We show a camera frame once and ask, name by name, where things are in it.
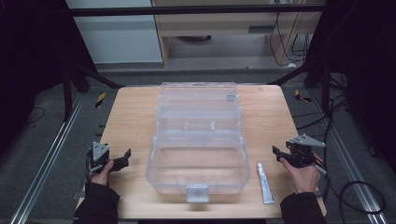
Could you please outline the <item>black metal stand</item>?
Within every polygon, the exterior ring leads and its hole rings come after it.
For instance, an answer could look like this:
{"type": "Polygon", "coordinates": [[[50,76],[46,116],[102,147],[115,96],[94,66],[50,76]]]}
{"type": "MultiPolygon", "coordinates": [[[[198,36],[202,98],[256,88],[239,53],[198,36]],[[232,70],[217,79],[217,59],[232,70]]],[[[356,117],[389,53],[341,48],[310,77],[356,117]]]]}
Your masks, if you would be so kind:
{"type": "Polygon", "coordinates": [[[269,85],[281,86],[287,81],[299,76],[301,73],[307,73],[307,77],[304,80],[304,86],[306,88],[312,89],[319,83],[321,84],[321,108],[325,115],[329,116],[331,67],[326,60],[306,60],[303,65],[289,72],[285,76],[269,82],[269,85]]]}
{"type": "Polygon", "coordinates": [[[64,90],[64,121],[69,120],[73,112],[71,84],[75,85],[75,87],[78,89],[78,92],[87,92],[90,89],[90,84],[85,79],[85,76],[92,77],[112,89],[122,88],[121,84],[102,77],[97,72],[90,70],[81,64],[70,63],[65,65],[62,71],[64,90]]]}

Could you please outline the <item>white cabinet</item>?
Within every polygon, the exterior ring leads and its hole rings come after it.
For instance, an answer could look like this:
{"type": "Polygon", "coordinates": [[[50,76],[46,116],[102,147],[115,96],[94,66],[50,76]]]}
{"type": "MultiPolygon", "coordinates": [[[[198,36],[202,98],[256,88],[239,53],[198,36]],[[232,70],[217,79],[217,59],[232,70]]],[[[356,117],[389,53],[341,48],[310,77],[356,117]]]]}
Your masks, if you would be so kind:
{"type": "MultiPolygon", "coordinates": [[[[150,0],[66,0],[70,9],[151,7],[150,0]]],[[[163,56],[151,15],[75,17],[95,64],[161,63],[163,56]]]]}

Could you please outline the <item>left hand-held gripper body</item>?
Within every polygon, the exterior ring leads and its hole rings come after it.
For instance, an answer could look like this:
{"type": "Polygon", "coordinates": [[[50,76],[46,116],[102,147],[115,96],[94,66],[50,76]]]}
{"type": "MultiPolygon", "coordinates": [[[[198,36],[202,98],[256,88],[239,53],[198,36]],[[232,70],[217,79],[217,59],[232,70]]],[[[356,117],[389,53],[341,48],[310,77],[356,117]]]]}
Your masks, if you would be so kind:
{"type": "Polygon", "coordinates": [[[101,172],[109,161],[110,146],[93,142],[88,151],[88,168],[90,172],[101,172]]]}

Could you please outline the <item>aluminium floor rail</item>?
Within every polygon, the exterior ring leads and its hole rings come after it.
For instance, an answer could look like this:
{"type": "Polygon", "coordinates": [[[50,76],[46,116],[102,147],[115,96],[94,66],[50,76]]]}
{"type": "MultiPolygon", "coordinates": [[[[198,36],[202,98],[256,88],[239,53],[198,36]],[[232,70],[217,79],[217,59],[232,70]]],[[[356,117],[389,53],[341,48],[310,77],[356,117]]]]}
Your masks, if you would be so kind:
{"type": "Polygon", "coordinates": [[[25,224],[27,221],[35,202],[48,179],[50,171],[58,158],[58,155],[64,145],[64,141],[76,120],[84,99],[84,93],[77,94],[76,100],[72,104],[72,111],[69,118],[62,123],[62,126],[57,132],[57,135],[55,136],[45,159],[42,161],[32,184],[25,193],[20,205],[9,221],[9,224],[25,224]]]}
{"type": "Polygon", "coordinates": [[[327,159],[327,152],[330,148],[330,144],[333,144],[333,150],[337,153],[340,162],[343,164],[346,175],[348,176],[348,181],[342,187],[340,192],[333,191],[332,181],[328,180],[329,189],[338,201],[339,214],[342,219],[342,223],[347,224],[344,212],[344,207],[346,206],[355,212],[366,215],[372,224],[389,224],[383,214],[383,210],[386,208],[386,200],[382,199],[383,203],[379,204],[375,198],[374,190],[377,191],[379,196],[382,196],[382,193],[374,186],[367,183],[363,178],[358,166],[347,152],[347,148],[339,132],[337,132],[336,128],[332,125],[332,119],[328,119],[323,112],[321,102],[319,101],[319,94],[312,90],[309,90],[308,92],[311,95],[313,104],[316,106],[319,114],[324,117],[324,124],[326,125],[326,131],[325,134],[323,134],[324,142],[326,143],[326,147],[323,152],[324,160],[326,161],[327,159]],[[361,208],[355,208],[352,203],[348,203],[343,199],[348,188],[353,188],[355,190],[355,193],[361,202],[361,208]]]}

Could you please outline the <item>light wooden desk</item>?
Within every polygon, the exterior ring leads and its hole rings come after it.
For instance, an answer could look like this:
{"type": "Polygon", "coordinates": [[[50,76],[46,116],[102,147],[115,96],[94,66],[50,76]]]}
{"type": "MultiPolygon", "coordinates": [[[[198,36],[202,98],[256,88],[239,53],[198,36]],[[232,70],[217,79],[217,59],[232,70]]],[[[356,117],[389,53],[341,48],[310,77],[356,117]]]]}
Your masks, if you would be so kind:
{"type": "MultiPolygon", "coordinates": [[[[326,0],[150,0],[155,7],[324,4],[326,0]]],[[[291,61],[294,37],[311,35],[321,17],[319,11],[230,14],[157,15],[157,31],[165,43],[172,36],[266,34],[275,59],[291,61]]]]}

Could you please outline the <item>dark curtain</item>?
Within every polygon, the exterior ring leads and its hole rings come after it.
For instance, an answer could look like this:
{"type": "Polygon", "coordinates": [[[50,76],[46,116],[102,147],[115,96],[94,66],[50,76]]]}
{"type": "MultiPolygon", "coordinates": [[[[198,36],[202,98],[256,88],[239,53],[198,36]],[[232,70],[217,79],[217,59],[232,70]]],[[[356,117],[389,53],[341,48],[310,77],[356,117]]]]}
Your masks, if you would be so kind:
{"type": "Polygon", "coordinates": [[[65,63],[95,66],[65,0],[0,0],[0,157],[33,110],[63,82],[65,63]]]}
{"type": "Polygon", "coordinates": [[[396,0],[326,0],[308,55],[326,51],[347,77],[365,134],[396,174],[396,0]]]}

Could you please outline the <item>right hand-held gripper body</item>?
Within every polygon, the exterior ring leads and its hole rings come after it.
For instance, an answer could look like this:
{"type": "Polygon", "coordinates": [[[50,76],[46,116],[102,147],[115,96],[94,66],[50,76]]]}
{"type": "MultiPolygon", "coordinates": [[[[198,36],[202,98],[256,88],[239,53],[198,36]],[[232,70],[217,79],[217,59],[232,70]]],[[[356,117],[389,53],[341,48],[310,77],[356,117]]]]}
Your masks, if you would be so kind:
{"type": "Polygon", "coordinates": [[[293,167],[304,168],[313,164],[318,171],[327,174],[326,169],[316,160],[312,149],[312,147],[326,147],[325,143],[304,133],[287,141],[286,147],[290,151],[290,165],[293,167]]]}

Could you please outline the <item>person's left hand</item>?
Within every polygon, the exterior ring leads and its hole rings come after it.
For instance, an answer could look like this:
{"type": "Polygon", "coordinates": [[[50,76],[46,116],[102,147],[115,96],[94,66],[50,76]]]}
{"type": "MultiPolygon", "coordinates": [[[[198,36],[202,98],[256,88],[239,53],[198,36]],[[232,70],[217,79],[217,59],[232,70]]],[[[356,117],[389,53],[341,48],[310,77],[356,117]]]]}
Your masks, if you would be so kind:
{"type": "Polygon", "coordinates": [[[104,166],[101,173],[99,173],[99,174],[91,173],[89,175],[89,181],[94,184],[106,186],[107,181],[108,181],[108,176],[109,176],[110,170],[112,169],[113,165],[114,165],[113,160],[108,161],[107,164],[104,166]]]}

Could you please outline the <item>black and yellow tape marker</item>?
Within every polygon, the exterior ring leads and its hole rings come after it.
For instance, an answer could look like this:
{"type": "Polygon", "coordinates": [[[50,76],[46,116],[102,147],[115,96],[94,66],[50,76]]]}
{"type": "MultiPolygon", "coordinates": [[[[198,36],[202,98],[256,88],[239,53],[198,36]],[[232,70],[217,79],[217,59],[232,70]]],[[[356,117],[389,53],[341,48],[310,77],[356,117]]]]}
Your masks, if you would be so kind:
{"type": "Polygon", "coordinates": [[[104,101],[104,99],[105,99],[105,97],[106,97],[106,92],[101,92],[101,93],[99,94],[98,98],[97,98],[97,101],[96,101],[94,107],[95,107],[95,108],[100,108],[101,105],[102,105],[102,103],[103,103],[103,101],[104,101]]]}
{"type": "Polygon", "coordinates": [[[294,90],[294,97],[295,97],[295,99],[306,102],[306,103],[312,102],[311,98],[303,97],[298,90],[294,90]]]}

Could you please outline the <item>clear plastic storage box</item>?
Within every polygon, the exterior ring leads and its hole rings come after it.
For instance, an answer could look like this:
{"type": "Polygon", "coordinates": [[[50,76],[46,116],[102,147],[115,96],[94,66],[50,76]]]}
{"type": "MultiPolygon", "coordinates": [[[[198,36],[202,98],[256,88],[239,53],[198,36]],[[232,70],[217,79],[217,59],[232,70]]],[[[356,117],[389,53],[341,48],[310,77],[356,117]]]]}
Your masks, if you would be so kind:
{"type": "Polygon", "coordinates": [[[233,82],[164,82],[146,179],[189,203],[235,195],[250,179],[242,110],[233,82]]]}

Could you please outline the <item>black horizontal bar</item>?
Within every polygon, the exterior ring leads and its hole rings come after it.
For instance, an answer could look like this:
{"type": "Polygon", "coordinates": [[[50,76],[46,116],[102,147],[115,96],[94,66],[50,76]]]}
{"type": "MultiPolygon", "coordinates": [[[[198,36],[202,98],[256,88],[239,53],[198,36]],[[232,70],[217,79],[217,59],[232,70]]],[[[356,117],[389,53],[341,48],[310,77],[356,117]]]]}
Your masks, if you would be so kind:
{"type": "Polygon", "coordinates": [[[232,6],[180,6],[180,7],[113,7],[73,8],[66,11],[73,17],[188,15],[227,13],[311,12],[322,11],[326,4],[299,5],[232,5],[232,6]]]}

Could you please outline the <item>person's right hand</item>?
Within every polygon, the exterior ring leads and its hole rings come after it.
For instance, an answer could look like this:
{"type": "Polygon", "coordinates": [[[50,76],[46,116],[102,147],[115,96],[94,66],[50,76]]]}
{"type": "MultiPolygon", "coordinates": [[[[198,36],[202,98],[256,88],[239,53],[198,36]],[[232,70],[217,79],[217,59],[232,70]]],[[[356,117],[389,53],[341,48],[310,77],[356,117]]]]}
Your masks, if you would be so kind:
{"type": "Polygon", "coordinates": [[[303,168],[293,167],[286,159],[281,158],[280,162],[290,173],[296,193],[315,192],[320,180],[320,172],[314,165],[303,168]]]}

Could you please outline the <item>white tube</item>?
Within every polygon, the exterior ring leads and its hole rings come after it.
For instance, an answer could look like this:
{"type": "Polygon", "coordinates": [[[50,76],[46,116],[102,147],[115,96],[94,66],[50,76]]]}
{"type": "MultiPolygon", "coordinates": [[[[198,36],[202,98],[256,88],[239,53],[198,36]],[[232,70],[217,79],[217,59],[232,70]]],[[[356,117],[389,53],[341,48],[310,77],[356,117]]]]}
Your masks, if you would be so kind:
{"type": "Polygon", "coordinates": [[[262,201],[264,204],[273,204],[275,202],[274,197],[272,195],[272,191],[264,171],[264,168],[260,162],[257,163],[257,172],[259,175],[259,179],[261,181],[261,189],[262,189],[262,201]]]}

